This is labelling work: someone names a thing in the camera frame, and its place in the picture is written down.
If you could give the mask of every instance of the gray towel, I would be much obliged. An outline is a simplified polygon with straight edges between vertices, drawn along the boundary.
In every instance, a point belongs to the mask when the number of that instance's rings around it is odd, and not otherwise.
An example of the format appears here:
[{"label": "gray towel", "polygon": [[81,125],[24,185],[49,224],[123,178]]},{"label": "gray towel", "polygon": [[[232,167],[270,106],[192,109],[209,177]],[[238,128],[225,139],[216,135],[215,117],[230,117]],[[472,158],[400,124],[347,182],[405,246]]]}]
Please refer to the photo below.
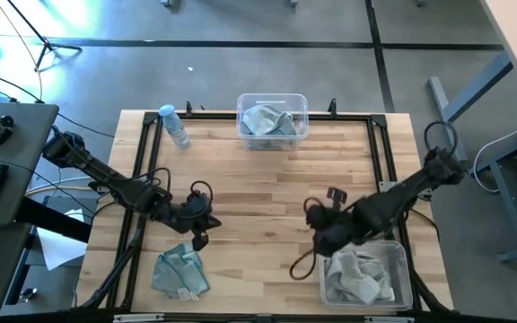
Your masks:
[{"label": "gray towel", "polygon": [[355,252],[347,245],[324,263],[326,296],[329,301],[394,300],[390,276],[379,259],[367,252]]}]

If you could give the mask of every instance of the light blue towel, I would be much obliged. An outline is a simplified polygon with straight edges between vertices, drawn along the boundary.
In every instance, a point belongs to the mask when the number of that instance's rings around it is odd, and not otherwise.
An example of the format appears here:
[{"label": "light blue towel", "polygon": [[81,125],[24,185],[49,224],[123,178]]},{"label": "light blue towel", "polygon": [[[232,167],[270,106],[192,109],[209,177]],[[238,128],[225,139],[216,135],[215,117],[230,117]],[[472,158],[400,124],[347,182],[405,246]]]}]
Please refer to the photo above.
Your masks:
[{"label": "light blue towel", "polygon": [[181,301],[198,300],[198,295],[210,289],[203,263],[190,242],[159,255],[151,286]]}]

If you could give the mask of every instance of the desk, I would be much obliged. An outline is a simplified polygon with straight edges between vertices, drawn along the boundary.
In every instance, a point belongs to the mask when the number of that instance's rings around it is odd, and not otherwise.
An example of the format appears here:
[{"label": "desk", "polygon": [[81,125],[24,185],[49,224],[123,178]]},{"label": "desk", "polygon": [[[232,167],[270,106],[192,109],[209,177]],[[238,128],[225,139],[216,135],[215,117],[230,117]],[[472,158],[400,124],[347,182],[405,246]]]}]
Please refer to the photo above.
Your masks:
[{"label": "desk", "polygon": [[74,239],[89,237],[88,224],[24,198],[57,113],[55,105],[0,103],[0,117],[14,120],[13,134],[0,145],[0,163],[11,163],[0,191],[0,309],[31,224]]},{"label": "desk", "polygon": [[[512,71],[514,65],[517,69],[517,1],[480,1],[506,50],[492,60],[453,101],[448,101],[446,98],[438,77],[434,76],[428,80],[440,115],[447,122],[454,122],[488,90]],[[447,131],[447,135],[448,141],[451,142],[452,133],[450,130]],[[465,162],[468,159],[460,139],[455,154],[461,162]]]},{"label": "desk", "polygon": [[[134,167],[144,114],[142,110],[121,112],[110,166],[126,176]],[[410,117],[389,114],[387,121],[396,169],[403,179],[420,169]],[[308,279],[295,282],[288,268],[311,247],[312,232],[302,211],[306,197],[328,201],[326,191],[335,186],[348,193],[349,204],[376,191],[366,126],[352,121],[311,121],[309,136],[299,151],[282,153],[245,151],[234,120],[186,119],[184,124],[192,146],[179,152],[163,134],[156,166],[171,169],[171,193],[177,202],[184,200],[194,180],[206,180],[213,187],[213,215],[223,225],[209,232],[210,243],[200,252],[211,291],[200,301],[180,302],[151,289],[158,255],[192,237],[181,237],[161,223],[148,223],[132,311],[355,314],[323,306],[316,270]],[[147,147],[152,141],[148,138]],[[145,156],[143,171],[148,159]],[[164,185],[166,178],[158,176]],[[108,202],[101,201],[99,207]],[[416,208],[430,215],[428,205]],[[122,207],[113,206],[94,220],[77,287],[80,301],[91,296],[113,266],[123,212]],[[451,307],[434,228],[414,215],[407,227],[418,273],[440,301]],[[309,265],[306,261],[297,270]],[[121,276],[117,305],[126,280],[127,271]]]}]

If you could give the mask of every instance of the cloth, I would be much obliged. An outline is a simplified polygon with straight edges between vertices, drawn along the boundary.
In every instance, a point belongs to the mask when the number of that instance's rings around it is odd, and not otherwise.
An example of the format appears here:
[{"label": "cloth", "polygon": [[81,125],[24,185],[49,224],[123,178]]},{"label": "cloth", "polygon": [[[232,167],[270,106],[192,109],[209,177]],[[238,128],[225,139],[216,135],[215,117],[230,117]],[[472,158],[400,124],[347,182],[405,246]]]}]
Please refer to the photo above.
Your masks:
[{"label": "cloth", "polygon": [[241,131],[244,135],[296,135],[293,116],[269,104],[259,104],[242,115]]},{"label": "cloth", "polygon": [[210,289],[201,258],[190,243],[182,243],[159,255],[151,287],[181,301],[196,301],[198,295]]},{"label": "cloth", "polygon": [[[281,112],[268,104],[259,104],[242,114],[241,133],[243,135],[296,135],[293,116]],[[293,140],[253,139],[247,141],[251,150],[291,150]]]},{"label": "cloth", "polygon": [[381,261],[350,244],[325,261],[326,296],[329,301],[394,300],[390,276]]}]

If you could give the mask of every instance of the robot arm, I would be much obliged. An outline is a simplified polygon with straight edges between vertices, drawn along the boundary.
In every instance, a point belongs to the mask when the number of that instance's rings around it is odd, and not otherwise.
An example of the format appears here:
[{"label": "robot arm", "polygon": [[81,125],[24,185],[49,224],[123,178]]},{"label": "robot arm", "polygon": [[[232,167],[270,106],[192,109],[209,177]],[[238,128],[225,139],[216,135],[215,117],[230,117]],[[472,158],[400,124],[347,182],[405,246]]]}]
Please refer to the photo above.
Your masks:
[{"label": "robot arm", "polygon": [[131,207],[152,221],[158,221],[179,233],[192,231],[193,249],[201,250],[207,243],[206,230],[216,228],[221,222],[211,215],[210,199],[205,193],[192,190],[187,202],[171,203],[172,194],[140,178],[126,178],[109,165],[94,158],[83,139],[70,132],[61,133],[53,127],[54,135],[43,147],[43,157],[59,168],[74,167],[87,174],[95,182],[89,186],[97,191],[108,188],[115,201]]},{"label": "robot arm", "polygon": [[360,245],[381,232],[391,231],[396,220],[414,205],[420,192],[458,184],[464,174],[451,152],[434,148],[426,155],[423,169],[388,192],[362,197],[344,211],[310,206],[306,222],[315,230],[314,252],[330,257],[350,242]]}]

